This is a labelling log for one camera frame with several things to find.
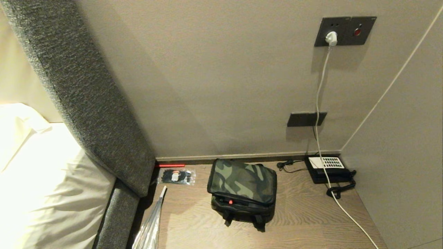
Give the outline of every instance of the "beige wall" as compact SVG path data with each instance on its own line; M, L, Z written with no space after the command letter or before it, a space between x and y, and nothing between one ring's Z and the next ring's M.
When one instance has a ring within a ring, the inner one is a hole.
M17 102L33 107L50 122L62 121L0 6L0 105Z
M315 109L327 50L313 46L321 19L375 15L366 45L337 47L330 58L320 130L323 149L340 150L441 0L78 4L157 156L177 159L315 150L311 128L286 122Z
M358 171L357 191L390 249L428 242L417 248L442 248L442 31L440 15L342 151Z

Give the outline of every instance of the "red button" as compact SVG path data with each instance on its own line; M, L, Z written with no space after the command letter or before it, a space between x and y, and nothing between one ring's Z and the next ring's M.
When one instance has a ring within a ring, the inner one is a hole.
M354 36L359 36L360 33L361 33L361 29L356 28L356 29L354 30Z

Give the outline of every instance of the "silver umbrella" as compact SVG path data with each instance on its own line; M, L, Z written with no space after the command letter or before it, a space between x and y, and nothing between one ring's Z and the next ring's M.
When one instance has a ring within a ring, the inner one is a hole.
M166 186L163 187L159 201L157 201L151 215L143 222L132 245L132 249L157 249L159 243L160 212L162 210L165 191Z

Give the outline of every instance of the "black telephone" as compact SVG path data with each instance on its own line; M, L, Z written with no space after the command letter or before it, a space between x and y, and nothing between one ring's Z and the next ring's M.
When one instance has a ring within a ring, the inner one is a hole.
M324 163L320 161L319 156L309 156L305 158L305 164L311 175L312 181L315 184L327 183L325 171L323 167L326 169L328 173L329 181L331 183L346 183L349 185L343 187L332 187L329 188L326 194L332 197L332 193L334 192L335 197L340 199L340 193L342 191L348 190L355 186L354 175L357 173L354 171L349 171L344 167L342 162L338 157L328 157L322 156Z

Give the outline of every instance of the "wooden surface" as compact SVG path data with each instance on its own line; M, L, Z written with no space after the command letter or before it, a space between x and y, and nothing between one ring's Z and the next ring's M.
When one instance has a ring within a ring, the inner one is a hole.
M276 162L263 163L276 170ZM303 168L304 163L287 166ZM230 227L211 209L211 194L206 191L211 165L191 165L197 179L194 186L167 184L163 202L159 249L247 249L247 248L374 248L364 233L340 210L326 186L314 184L308 171L278 171L277 202L274 218L266 232L251 223L232 221ZM145 210L147 219L164 184L158 184L154 202ZM339 200L348 213L366 229L378 247L386 248L374 223L355 190L342 193Z

